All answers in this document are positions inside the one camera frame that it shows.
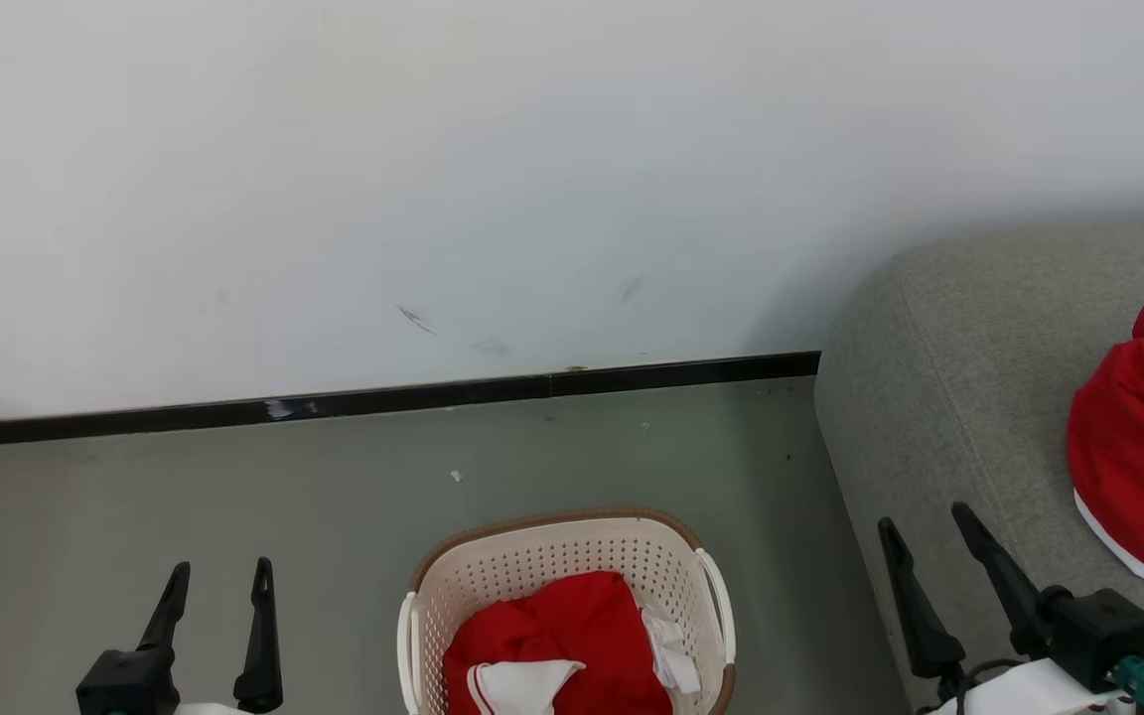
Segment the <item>red and white garment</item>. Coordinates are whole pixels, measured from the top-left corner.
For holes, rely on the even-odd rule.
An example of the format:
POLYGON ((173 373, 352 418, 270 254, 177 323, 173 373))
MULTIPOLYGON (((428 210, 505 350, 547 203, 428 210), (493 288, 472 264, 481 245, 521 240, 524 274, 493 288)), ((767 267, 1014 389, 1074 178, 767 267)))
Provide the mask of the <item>red and white garment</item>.
POLYGON ((673 715, 673 696, 702 692, 684 637, 623 575, 569 575, 458 628, 442 656, 448 715, 673 715))

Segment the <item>cream perforated laundry basket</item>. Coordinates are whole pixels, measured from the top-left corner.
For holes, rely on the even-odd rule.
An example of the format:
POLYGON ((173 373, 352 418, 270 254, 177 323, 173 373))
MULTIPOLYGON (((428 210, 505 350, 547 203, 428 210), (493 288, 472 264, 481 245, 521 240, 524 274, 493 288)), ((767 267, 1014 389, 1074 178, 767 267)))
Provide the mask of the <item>cream perforated laundry basket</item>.
POLYGON ((680 651, 693 659, 702 688, 672 693, 673 715, 726 715, 737 639, 725 579, 685 523, 639 506, 503 521, 450 537, 427 553, 396 620, 407 715, 448 715, 442 656, 468 615, 594 571, 623 575, 642 607, 682 628, 680 651))

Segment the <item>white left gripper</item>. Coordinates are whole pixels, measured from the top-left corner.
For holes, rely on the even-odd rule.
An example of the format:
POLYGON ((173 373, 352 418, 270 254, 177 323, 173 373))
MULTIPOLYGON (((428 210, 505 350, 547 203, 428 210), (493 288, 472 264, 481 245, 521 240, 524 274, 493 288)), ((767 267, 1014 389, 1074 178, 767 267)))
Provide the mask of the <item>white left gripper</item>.
MULTIPOLYGON (((174 652, 178 621, 185 615, 191 562, 178 562, 162 589, 153 615, 146 622, 137 651, 174 652)), ((251 585, 251 634, 243 672, 235 680, 235 706, 225 704, 182 704, 174 715, 268 714, 283 706, 283 662, 278 629, 272 562, 259 557, 251 585)))

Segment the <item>grey fabric sofa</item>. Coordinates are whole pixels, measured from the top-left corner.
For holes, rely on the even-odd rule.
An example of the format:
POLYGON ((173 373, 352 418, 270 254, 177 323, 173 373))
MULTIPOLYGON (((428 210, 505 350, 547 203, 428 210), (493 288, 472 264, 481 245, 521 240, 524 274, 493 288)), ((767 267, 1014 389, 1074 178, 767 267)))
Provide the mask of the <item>grey fabric sofa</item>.
POLYGON ((950 515, 974 508, 1036 587, 1144 580, 1077 511, 1068 408, 1144 305, 1144 220, 1058 223, 940 241, 877 268, 823 345, 815 408, 909 710, 936 704, 909 673, 877 521, 889 517, 968 662, 1012 656, 988 575, 950 515))

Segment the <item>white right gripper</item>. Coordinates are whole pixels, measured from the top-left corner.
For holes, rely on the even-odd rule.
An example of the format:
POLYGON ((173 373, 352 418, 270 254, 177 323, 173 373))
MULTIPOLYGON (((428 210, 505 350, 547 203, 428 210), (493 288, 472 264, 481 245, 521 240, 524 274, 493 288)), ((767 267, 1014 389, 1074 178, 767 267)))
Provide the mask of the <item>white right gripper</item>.
MULTIPOLYGON (((1011 628, 1012 651, 1041 659, 1046 656, 1046 622, 1036 611, 1039 589, 970 506, 954 502, 950 515, 956 521, 968 553, 980 562, 998 594, 1011 628)), ((963 680, 966 648, 936 614, 925 588, 919 583, 916 561, 889 517, 877 521, 877 538, 884 551, 909 673, 921 680, 936 680, 939 686, 958 686, 963 680)), ((958 698, 950 698, 935 707, 934 715, 1127 715, 1127 696, 1120 689, 1094 693, 1060 666, 1041 659, 1007 668, 968 688, 962 712, 958 710, 958 698)))

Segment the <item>black wall baseboard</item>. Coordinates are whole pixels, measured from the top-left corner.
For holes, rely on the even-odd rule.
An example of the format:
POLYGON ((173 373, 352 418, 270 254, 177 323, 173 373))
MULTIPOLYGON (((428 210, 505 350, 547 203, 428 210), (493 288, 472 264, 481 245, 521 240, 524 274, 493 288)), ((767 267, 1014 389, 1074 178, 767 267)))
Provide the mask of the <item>black wall baseboard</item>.
POLYGON ((815 376, 820 352, 755 355, 722 360, 646 363, 613 370, 564 370, 545 374, 387 386, 358 392, 277 395, 249 402, 173 404, 51 418, 3 418, 0 445, 59 442, 136 434, 160 434, 264 424, 319 418, 448 410, 472 404, 545 402, 572 395, 639 392, 673 386, 740 383, 815 376))

